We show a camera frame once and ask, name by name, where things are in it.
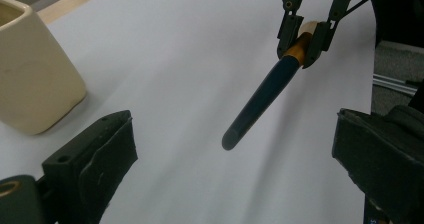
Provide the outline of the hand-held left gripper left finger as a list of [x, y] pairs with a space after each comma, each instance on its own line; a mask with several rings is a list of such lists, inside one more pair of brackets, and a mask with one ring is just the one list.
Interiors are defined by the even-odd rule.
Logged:
[[59, 224], [99, 224], [138, 159], [128, 110], [98, 119], [42, 163]]

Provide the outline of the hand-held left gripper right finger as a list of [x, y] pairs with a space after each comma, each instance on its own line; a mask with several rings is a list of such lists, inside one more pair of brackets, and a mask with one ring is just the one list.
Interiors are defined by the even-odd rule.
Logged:
[[380, 116], [342, 109], [332, 156], [393, 224], [424, 224], [424, 114], [396, 106]]

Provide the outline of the small-headed makeup brush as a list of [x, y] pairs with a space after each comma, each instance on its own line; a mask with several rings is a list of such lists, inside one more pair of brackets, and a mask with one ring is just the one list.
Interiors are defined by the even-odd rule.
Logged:
[[294, 44], [274, 65], [222, 137], [222, 147], [232, 150], [304, 65], [312, 36], [318, 26], [310, 21], [300, 27]]

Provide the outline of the cream square cup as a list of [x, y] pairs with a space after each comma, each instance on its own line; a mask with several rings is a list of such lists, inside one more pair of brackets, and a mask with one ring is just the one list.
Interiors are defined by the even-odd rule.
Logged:
[[34, 10], [0, 0], [0, 121], [42, 133], [86, 96], [70, 59]]

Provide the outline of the black curtain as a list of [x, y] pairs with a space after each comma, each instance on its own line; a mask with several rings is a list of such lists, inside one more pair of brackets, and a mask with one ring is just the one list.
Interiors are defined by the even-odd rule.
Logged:
[[424, 0], [376, 0], [377, 42], [424, 48]]

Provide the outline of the white table sheet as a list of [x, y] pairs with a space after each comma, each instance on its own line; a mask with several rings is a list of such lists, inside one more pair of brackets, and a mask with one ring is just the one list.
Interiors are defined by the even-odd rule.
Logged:
[[368, 111], [375, 18], [346, 16], [232, 150], [221, 139], [277, 60], [281, 0], [91, 0], [50, 25], [88, 94], [49, 131], [0, 123], [0, 180], [98, 118], [133, 117], [138, 160], [102, 224], [362, 224], [364, 197], [332, 157], [337, 114]]

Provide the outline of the aluminium floor rail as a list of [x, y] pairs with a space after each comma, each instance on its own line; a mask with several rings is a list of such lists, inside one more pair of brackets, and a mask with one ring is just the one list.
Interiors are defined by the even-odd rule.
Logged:
[[408, 84], [406, 81], [379, 74], [373, 75], [373, 84], [410, 97], [413, 97], [418, 90], [416, 85]]

